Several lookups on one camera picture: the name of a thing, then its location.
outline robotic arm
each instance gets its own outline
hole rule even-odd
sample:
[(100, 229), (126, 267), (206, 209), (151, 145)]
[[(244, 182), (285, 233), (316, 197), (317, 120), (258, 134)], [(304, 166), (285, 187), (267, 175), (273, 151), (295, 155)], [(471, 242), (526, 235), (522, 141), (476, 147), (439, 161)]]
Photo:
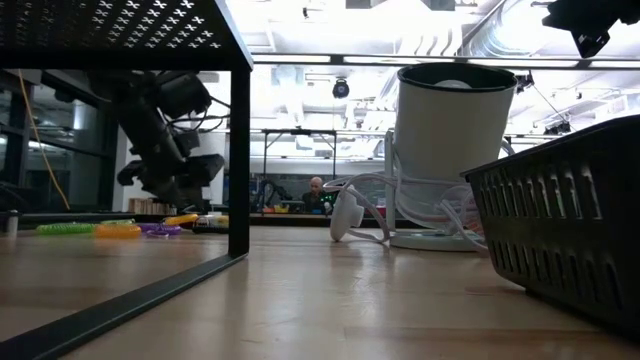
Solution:
[(224, 166), (218, 154), (190, 157), (199, 146), (198, 132), (177, 132), (164, 115), (172, 119), (205, 112), (211, 96), (193, 72), (90, 72), (92, 90), (102, 97), (107, 111), (116, 119), (133, 144), (135, 160), (117, 176), (123, 186), (142, 182), (142, 189), (176, 205), (204, 208), (202, 187)]
[[(271, 187), (272, 191), (267, 196), (267, 187)], [(271, 206), (271, 201), (273, 200), (273, 196), (278, 194), (280, 200), (293, 200), (293, 197), (289, 195), (287, 190), (285, 190), (282, 186), (276, 184), (272, 180), (265, 179), (260, 182), (260, 188), (258, 189), (258, 193), (253, 200), (253, 208), (255, 211), (260, 211), (265, 206)]]

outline white cylindrical container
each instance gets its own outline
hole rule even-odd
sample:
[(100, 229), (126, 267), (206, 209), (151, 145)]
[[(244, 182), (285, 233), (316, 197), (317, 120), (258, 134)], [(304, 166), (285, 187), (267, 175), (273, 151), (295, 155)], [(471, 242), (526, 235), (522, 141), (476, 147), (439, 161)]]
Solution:
[(20, 214), (16, 210), (10, 210), (9, 214), (6, 233), (8, 237), (15, 238), (18, 235), (18, 218)]
[[(464, 63), (429, 63), (398, 71), (394, 146), (404, 176), (464, 181), (464, 170), (498, 159), (517, 84), (505, 70)], [(447, 187), (403, 184), (398, 211), (435, 214)]]

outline black camera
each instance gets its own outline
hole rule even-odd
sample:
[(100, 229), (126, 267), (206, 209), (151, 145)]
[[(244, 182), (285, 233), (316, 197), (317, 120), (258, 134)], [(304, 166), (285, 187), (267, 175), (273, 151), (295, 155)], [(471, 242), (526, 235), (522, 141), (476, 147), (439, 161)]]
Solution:
[(333, 85), (333, 97), (336, 99), (344, 99), (347, 96), (349, 96), (349, 84), (347, 84), (347, 80), (336, 80), (335, 85)]
[(580, 56), (597, 55), (609, 42), (609, 29), (620, 20), (632, 25), (640, 20), (637, 0), (557, 0), (549, 4), (542, 24), (571, 32)]

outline ceiling light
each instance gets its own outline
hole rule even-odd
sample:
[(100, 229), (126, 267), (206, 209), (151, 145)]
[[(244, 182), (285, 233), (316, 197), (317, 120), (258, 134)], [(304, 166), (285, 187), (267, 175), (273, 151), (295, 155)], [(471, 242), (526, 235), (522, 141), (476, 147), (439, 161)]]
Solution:
[(253, 55), (253, 62), (256, 64), (270, 64), (270, 63), (329, 63), (331, 62), (331, 56), (329, 55), (267, 55), (257, 54)]
[(453, 62), (452, 58), (416, 57), (416, 56), (345, 56), (344, 62), (349, 64), (388, 64), (415, 65), (431, 62)]
[(549, 69), (572, 68), (578, 65), (576, 60), (539, 60), (539, 59), (469, 59), (470, 64), (496, 66), (505, 69)]
[(640, 61), (593, 60), (589, 68), (640, 69)]

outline person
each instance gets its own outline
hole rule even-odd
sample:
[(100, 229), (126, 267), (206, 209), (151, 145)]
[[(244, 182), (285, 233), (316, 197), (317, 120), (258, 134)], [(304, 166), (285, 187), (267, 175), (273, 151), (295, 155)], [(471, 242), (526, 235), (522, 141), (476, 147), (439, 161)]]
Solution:
[(309, 181), (310, 190), (302, 195), (305, 211), (308, 213), (325, 214), (329, 210), (325, 206), (324, 197), (326, 193), (322, 190), (322, 179), (314, 177)]

